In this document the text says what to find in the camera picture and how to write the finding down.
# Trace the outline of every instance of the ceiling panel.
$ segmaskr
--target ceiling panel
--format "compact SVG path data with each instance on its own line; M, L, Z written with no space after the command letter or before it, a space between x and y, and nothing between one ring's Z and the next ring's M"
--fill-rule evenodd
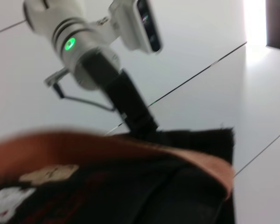
M152 0L164 42L164 49L159 55L148 56L138 51L130 52L123 46L120 39L111 45L118 53L122 67L126 68L147 104L153 103L245 42L242 0L219 1ZM96 20L106 15L110 3L111 1L104 0L100 1L98 5L98 1L86 1L88 18ZM5 11L1 10L0 21L1 17L6 18L6 24L21 21L21 1L15 1L11 5L1 0L0 9L4 9L2 4L9 6L9 13L7 16ZM42 97L42 102L49 105L52 105L52 102L58 102L65 106L72 105L71 102L59 102L55 95L52 98L53 93L45 90L42 85L46 76L61 67L53 50L50 49L50 45L44 39L33 35L26 24L0 33L0 80L5 80L4 83L0 83L1 92L5 92L3 89L7 87L12 92L10 89L14 88L16 92L13 95L18 97L17 100L28 92L30 93L29 100L31 100L31 90L28 89L28 85L23 87L23 82L34 83L35 86L32 85L32 89L35 90L34 93L38 97ZM89 94L73 84L70 77L64 85L69 86L67 89L71 93L77 92L81 96ZM91 93L87 97L108 103L98 92ZM13 102L10 100L6 102L6 105L12 105ZM79 113L83 113L83 111L73 106L70 109L76 112L73 116L82 117ZM91 107L87 107L87 109L91 113L101 115L97 109ZM2 116L0 126L3 125L6 118L13 118L13 114L6 111L10 110L5 110L4 113L0 111ZM64 124L65 121L70 120L62 119L62 116L58 116L58 119L55 121L56 124ZM88 127L82 120L79 120L79 124ZM17 127L21 126L21 122L23 121L20 119L11 130L17 130ZM95 120L91 122L91 127L107 130L119 123L118 117L113 116L111 121L106 120L103 123L100 120ZM29 122L29 124L23 125L23 128L33 127L32 124Z
M0 137L49 127L107 132L120 122L115 113L59 100L43 81L61 68L50 45L26 24L0 34ZM68 94L109 105L100 92L81 90L71 76L62 86Z
M280 223L280 137L235 177L237 224Z

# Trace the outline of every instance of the white robotic arm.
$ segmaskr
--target white robotic arm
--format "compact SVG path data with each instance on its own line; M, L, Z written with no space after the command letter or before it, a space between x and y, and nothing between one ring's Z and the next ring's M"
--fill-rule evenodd
M114 0L110 18L84 19L83 0L24 0L24 14L35 33L45 36L78 84L94 90L97 83L80 66L85 54L100 52L117 70L120 61L109 47L121 36L129 50L161 50L160 35L148 0Z

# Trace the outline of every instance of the brown fabric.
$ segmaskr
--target brown fabric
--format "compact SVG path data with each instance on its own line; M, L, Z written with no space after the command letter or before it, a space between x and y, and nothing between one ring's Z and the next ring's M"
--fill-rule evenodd
M164 154L177 156L197 166L220 182L230 195L234 172L231 165L221 158L119 136L102 137L75 132L37 133L0 143L0 182L56 164L86 165Z

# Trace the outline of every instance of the camera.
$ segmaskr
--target camera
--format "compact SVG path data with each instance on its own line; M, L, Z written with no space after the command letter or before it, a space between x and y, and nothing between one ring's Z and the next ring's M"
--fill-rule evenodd
M109 11L130 50L161 51L162 43L149 0L115 0Z

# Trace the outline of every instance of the bright light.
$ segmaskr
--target bright light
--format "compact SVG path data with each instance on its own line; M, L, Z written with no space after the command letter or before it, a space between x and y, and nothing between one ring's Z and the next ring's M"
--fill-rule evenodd
M246 65L258 66L270 52L269 48L260 45L249 45L246 48Z
M244 0L249 45L266 45L266 0Z
M65 50L71 49L72 46L74 46L75 42L76 42L76 39L75 39L75 38L70 38L70 39L66 42L66 44L65 44L65 46L64 46L64 49L65 49Z

